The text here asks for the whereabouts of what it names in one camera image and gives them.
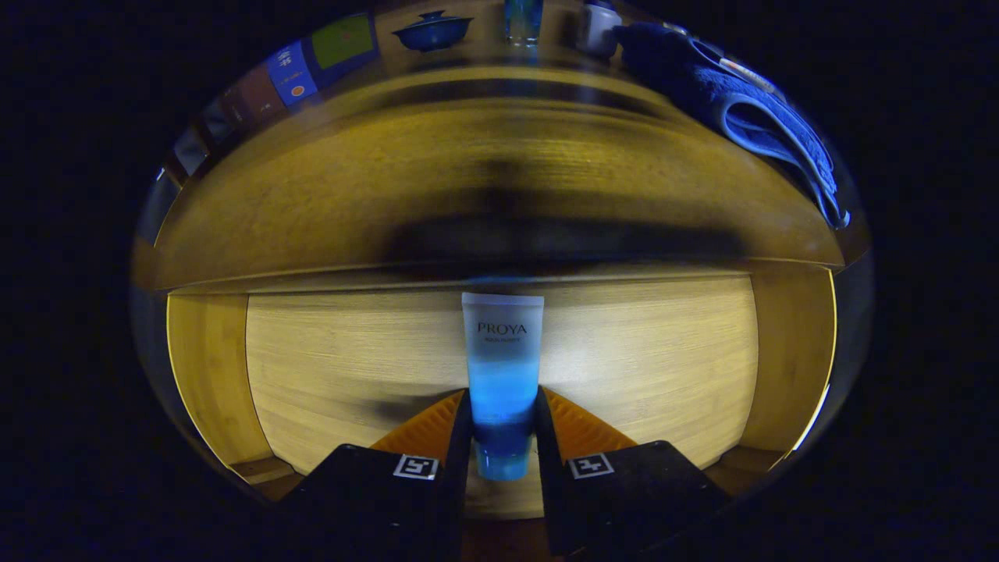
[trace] blue book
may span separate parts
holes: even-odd
[[[316,82],[302,52],[302,41],[296,41],[271,55],[267,59],[267,72],[286,106],[317,92]]]

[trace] blue gradient tube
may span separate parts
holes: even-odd
[[[544,297],[462,293],[479,474],[527,473]]]

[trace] folded towel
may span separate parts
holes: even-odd
[[[628,70],[740,147],[799,170],[833,228],[849,224],[836,201],[832,159],[815,131],[772,84],[676,28],[617,26]]]

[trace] wooden surface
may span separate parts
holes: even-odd
[[[747,276],[518,290],[545,298],[541,384],[639,443],[670,441],[698,466],[738,442],[756,374]],[[467,386],[460,293],[251,295],[247,366],[275,455],[308,474],[338,445],[370,445]],[[472,465],[471,517],[541,515],[536,453],[515,482],[484,481]]]
[[[289,474],[288,476],[283,476],[277,480],[268,480],[267,482],[261,482],[254,486],[258,492],[261,493],[265,498],[277,502],[281,501],[281,498],[288,495],[289,492],[298,487],[302,483],[305,477],[301,474]]]
[[[156,243],[158,287],[405,262],[408,227],[486,216],[498,192],[514,217],[737,246],[681,257],[842,263],[808,197],[650,90],[564,64],[438,62],[306,107],[188,182]]]
[[[316,293],[333,291],[358,291],[376,289],[419,288],[468,288],[476,279],[501,276],[511,282],[565,283],[580,281],[637,281],[666,278],[742,277],[752,271],[754,264],[691,264],[671,262],[604,262],[604,263],[539,263],[518,265],[515,269],[503,266],[465,265],[405,268],[365,268],[298,273],[291,275],[261,276],[231,281],[188,285],[174,290],[174,295],[208,294],[273,294]]]
[[[462,562],[551,562],[544,519],[462,522]]]
[[[759,372],[740,445],[786,453],[801,437],[829,381],[836,297],[829,270],[771,264],[752,274]]]
[[[268,457],[259,461],[234,464],[232,469],[239,474],[247,484],[256,486],[271,480],[277,480],[295,474],[292,465],[278,457]]]
[[[132,242],[132,267],[129,270],[132,285],[144,291],[153,291],[156,286],[156,266],[159,261],[156,253],[156,248],[145,238],[135,236]]]
[[[704,474],[734,497],[760,482],[786,454],[781,451],[732,447],[721,455],[718,462],[705,468]]]
[[[246,320],[246,295],[167,298],[167,341],[181,398],[229,467],[274,455],[250,394]]]

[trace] wooden side panel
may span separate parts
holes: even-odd
[[[253,486],[295,474],[292,465],[278,457],[234,464],[232,469]]]
[[[156,287],[157,251],[141,236],[132,243],[131,281],[136,287],[152,292]]]
[[[170,362],[184,405],[228,466],[274,455],[247,378],[247,295],[167,298]]]
[[[275,454],[308,474],[338,445],[375,442],[467,386],[462,289],[251,296],[250,382]],[[748,276],[518,290],[545,298],[541,384],[698,466],[738,442],[756,373]],[[534,455],[529,466],[515,482],[473,466],[470,515],[540,516]]]
[[[729,495],[737,496],[759,482],[783,457],[779,451],[733,447],[705,468],[704,474]]]
[[[829,380],[836,344],[832,274],[814,266],[773,264],[751,278],[759,370],[739,444],[786,453],[808,426]]]
[[[288,492],[294,490],[303,480],[305,480],[305,476],[293,473],[276,480],[262,482],[255,485],[254,488],[263,494],[265,498],[276,502],[288,495]]]

